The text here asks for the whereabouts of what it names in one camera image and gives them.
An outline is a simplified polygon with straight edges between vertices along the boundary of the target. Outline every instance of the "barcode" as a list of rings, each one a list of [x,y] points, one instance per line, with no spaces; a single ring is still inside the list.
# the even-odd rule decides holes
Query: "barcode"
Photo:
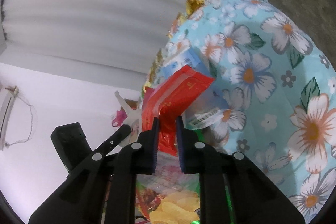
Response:
[[[205,113],[203,116],[192,120],[190,123],[194,126],[198,125],[200,122],[203,122],[204,120],[206,120],[207,118],[210,118],[211,116],[215,115],[217,112],[219,111],[219,108],[216,107],[214,109],[212,109],[210,112]]]

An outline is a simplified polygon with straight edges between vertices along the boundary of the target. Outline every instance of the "yellow snack bag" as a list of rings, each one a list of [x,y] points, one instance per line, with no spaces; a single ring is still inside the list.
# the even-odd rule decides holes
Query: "yellow snack bag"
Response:
[[[199,198],[182,198],[177,201],[176,205],[189,212],[194,212],[200,208]]]
[[[176,220],[178,224],[190,224],[193,221],[200,220],[197,213],[188,212],[172,202],[164,202],[162,210]]]
[[[158,210],[150,212],[149,219],[151,224],[179,224],[171,215]]]
[[[166,198],[164,198],[161,203],[163,202],[172,202],[174,204],[177,204],[177,201],[183,198],[198,198],[198,194],[193,191],[180,191],[169,194]]]

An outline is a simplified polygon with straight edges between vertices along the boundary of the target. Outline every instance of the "white curtain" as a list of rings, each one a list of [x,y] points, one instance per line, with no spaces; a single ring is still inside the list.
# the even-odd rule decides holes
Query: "white curtain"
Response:
[[[7,50],[143,75],[167,42],[167,30],[184,4],[185,0],[3,0],[2,24]]]

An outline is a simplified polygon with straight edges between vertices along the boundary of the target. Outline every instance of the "silver rivet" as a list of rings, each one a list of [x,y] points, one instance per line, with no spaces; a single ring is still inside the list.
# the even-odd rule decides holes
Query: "silver rivet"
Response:
[[[92,159],[93,159],[93,160],[101,160],[102,157],[103,157],[102,154],[100,154],[100,153],[95,153],[95,154],[93,154]]]
[[[205,147],[205,144],[202,143],[202,142],[197,142],[197,143],[195,143],[195,147],[198,148],[198,149],[202,149],[202,148]]]
[[[244,158],[244,154],[241,152],[236,152],[233,154],[233,156],[237,159],[237,160],[242,160]]]
[[[140,149],[142,147],[141,143],[132,143],[131,147],[134,150]]]

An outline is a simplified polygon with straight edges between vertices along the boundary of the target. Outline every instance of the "green leaf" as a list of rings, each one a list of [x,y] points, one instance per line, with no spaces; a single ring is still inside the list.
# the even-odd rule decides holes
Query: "green leaf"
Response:
[[[292,69],[295,69],[305,57],[303,54],[299,53],[298,50],[295,49],[292,44],[289,45],[289,48],[287,50],[287,56],[289,62],[292,65]]]
[[[264,46],[265,43],[266,43],[256,33],[251,33],[250,37],[251,37],[251,43],[244,45],[244,47],[247,48],[247,49],[249,49],[249,50],[253,50],[253,51],[257,50],[257,49],[261,48],[262,46]]]
[[[209,61],[209,71],[210,75],[215,79],[217,79],[217,69],[216,66],[213,63],[211,63],[211,61]]]
[[[311,79],[308,84],[303,88],[302,92],[301,92],[301,104],[304,108],[304,110],[307,113],[308,110],[308,104],[309,101],[311,100],[312,97],[314,96],[319,96],[321,94],[320,92],[320,88],[316,82],[315,77],[313,77],[313,79]]]

